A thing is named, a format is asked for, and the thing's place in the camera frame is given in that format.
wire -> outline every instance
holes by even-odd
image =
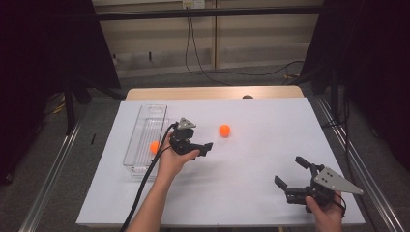
[[[341,217],[344,218],[344,214],[346,213],[346,210],[347,210],[346,202],[344,201],[343,197],[341,197],[341,195],[339,195],[339,194],[337,194],[337,193],[335,193],[335,195],[338,196],[338,198],[340,198],[340,200],[343,202],[343,205],[341,205],[340,203],[338,203],[338,202],[336,202],[335,200],[333,200],[333,202],[334,202],[337,206],[339,206],[339,207],[341,208],[341,210],[343,211],[343,212],[341,213]]]
[[[155,164],[157,163],[157,161],[158,161],[158,159],[160,158],[160,156],[162,155],[162,153],[163,153],[166,149],[168,149],[168,148],[171,147],[171,146],[168,146],[168,147],[166,147],[165,149],[163,149],[163,150],[161,151],[161,148],[162,148],[163,143],[164,143],[164,141],[165,141],[165,139],[166,139],[166,136],[167,136],[168,133],[169,133],[169,130],[171,130],[171,129],[174,128],[175,126],[176,126],[176,124],[171,124],[171,125],[168,127],[168,129],[166,129],[166,132],[165,132],[165,134],[163,135],[163,138],[162,138],[162,141],[161,141],[160,148],[158,149],[157,154],[155,155],[154,159],[151,161],[151,164],[150,164],[150,166],[148,167],[148,170],[145,172],[145,175],[144,175],[144,177],[142,178],[141,185],[139,186],[138,193],[136,194],[136,197],[135,197],[135,200],[134,200],[134,202],[133,202],[133,205],[132,205],[132,208],[131,208],[131,210],[130,210],[130,213],[129,213],[129,215],[127,216],[127,219],[125,220],[123,226],[121,227],[120,232],[126,231],[127,227],[129,226],[130,221],[131,221],[132,216],[133,216],[133,213],[135,212],[136,206],[138,205],[139,199],[141,198],[142,191],[144,190],[145,184],[147,183],[148,177],[150,176],[152,170],[154,169]]]
[[[200,73],[191,71],[190,68],[188,67],[188,63],[187,63],[187,60],[188,60],[188,48],[189,48],[189,46],[190,46],[190,29],[192,29],[192,30],[191,30],[191,34],[192,34],[193,46],[194,46],[194,48],[195,48],[196,60],[198,61],[199,69],[202,71],[202,72],[200,72]],[[225,82],[222,82],[222,81],[218,81],[218,80],[215,80],[215,79],[211,78],[211,77],[210,77],[206,72],[204,72],[204,70],[202,69],[202,65],[201,65],[201,62],[200,62],[199,56],[198,56],[198,51],[197,51],[197,49],[196,49],[196,42],[195,42],[195,36],[194,36],[194,34],[193,34],[193,24],[192,24],[192,18],[191,18],[191,17],[188,17],[188,42],[187,42],[187,50],[186,50],[186,52],[185,52],[185,65],[187,66],[187,69],[188,69],[188,71],[189,71],[190,73],[205,74],[205,76],[206,76],[209,80],[212,80],[212,81],[217,82],[217,83],[222,84],[222,85],[232,86],[231,84],[228,84],[228,83],[225,83]]]
[[[192,36],[193,46],[194,46],[194,49],[195,49],[195,56],[196,56],[196,60],[197,60],[197,62],[198,62],[198,65],[199,65],[199,68],[200,68],[201,72],[194,72],[194,71],[190,70],[190,68],[189,68],[189,66],[188,66],[188,50],[189,50],[189,47],[190,47],[190,36]],[[279,73],[280,71],[286,70],[286,74],[287,74],[287,73],[288,73],[287,68],[288,68],[289,66],[291,66],[291,65],[293,65],[293,64],[297,64],[297,63],[304,63],[304,62],[305,62],[305,61],[299,61],[299,60],[298,60],[298,61],[293,61],[293,62],[290,62],[290,63],[286,64],[284,67],[282,67],[282,68],[280,68],[280,69],[278,69],[278,70],[276,70],[276,71],[273,71],[273,72],[265,72],[265,73],[246,73],[246,72],[230,72],[230,71],[207,71],[207,72],[205,72],[205,71],[202,69],[202,66],[201,66],[201,63],[200,63],[200,60],[199,60],[199,56],[198,56],[198,52],[197,52],[197,48],[196,48],[195,36],[194,36],[194,32],[193,32],[192,18],[191,18],[191,17],[188,18],[188,39],[187,39],[187,49],[186,49],[186,51],[185,51],[185,66],[187,67],[187,70],[188,70],[190,73],[194,73],[194,74],[205,74],[205,76],[206,76],[208,79],[212,80],[212,81],[215,81],[215,82],[217,82],[217,83],[219,83],[219,84],[223,84],[223,85],[227,85],[227,86],[232,86],[231,84],[228,84],[228,83],[225,83],[225,82],[222,82],[222,81],[218,81],[218,80],[215,80],[215,79],[211,78],[211,77],[208,75],[208,73],[228,73],[228,74],[237,74],[237,75],[263,76],[263,75],[270,75],[270,74]]]

metal rail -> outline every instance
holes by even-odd
[[[347,5],[339,6],[299,6],[274,8],[229,8],[229,9],[193,9],[167,10],[149,12],[107,12],[98,14],[59,14],[59,18],[68,20],[96,19],[99,21],[208,17],[208,16],[244,16],[244,15],[300,15],[300,14],[332,14],[346,9]]]
[[[81,123],[84,119],[86,110],[88,105],[81,105],[80,109],[78,110],[78,120],[73,127],[72,132],[69,135],[66,135],[64,139],[63,145],[58,152],[58,155],[48,172],[48,175],[43,183],[43,186],[36,197],[33,205],[30,208],[29,213],[27,214],[25,220],[21,224],[19,232],[34,232],[42,218],[45,206],[51,196],[52,190],[57,183],[58,176],[61,173],[61,170],[64,167],[64,163],[66,162],[67,156],[70,153],[70,150],[75,142],[76,136],[80,129]]]
[[[329,122],[333,122],[334,118],[332,116],[330,106],[323,97],[317,98],[320,107],[322,108],[326,118]],[[346,132],[343,127],[333,127],[334,133],[337,136],[340,145],[345,149],[346,144]],[[348,156],[350,157],[350,161],[352,166],[355,168],[359,178],[361,179],[366,193],[370,196],[371,200],[374,203],[377,211],[379,212],[380,216],[385,221],[389,231],[395,232],[402,232],[405,231],[403,226],[401,225],[398,217],[395,214],[395,210],[393,209],[392,205],[388,202],[387,198],[381,191],[381,189],[377,186],[373,178],[371,177],[366,165],[362,161],[358,151],[353,146],[350,140],[347,141],[349,144],[348,149]]]

human hand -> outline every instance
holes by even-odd
[[[340,204],[340,191],[335,192],[334,200]],[[308,196],[306,198],[308,207],[314,213],[316,220],[317,232],[341,232],[341,214],[342,209],[334,204],[330,203],[326,207],[319,207],[313,197]]]
[[[175,176],[182,170],[182,167],[189,160],[195,159],[199,155],[199,150],[193,150],[184,155],[178,155],[171,147],[169,139],[172,133],[166,136],[161,150],[163,151],[160,157],[160,166],[158,169],[158,178],[172,181]]]

white wall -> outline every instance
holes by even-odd
[[[206,8],[321,5],[322,0],[207,0]],[[182,1],[94,0],[97,13],[180,10]],[[304,60],[317,14],[193,18],[195,42],[204,69],[282,65]],[[108,47],[117,54],[120,77],[185,72],[188,20],[102,21]],[[192,40],[189,61],[198,70]]]

metal bracket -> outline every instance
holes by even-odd
[[[314,179],[314,182],[331,190],[339,190],[363,195],[364,192],[344,179],[330,167],[326,167]]]
[[[181,121],[179,122],[177,129],[183,130],[191,128],[196,128],[196,125],[186,118],[181,118]]]

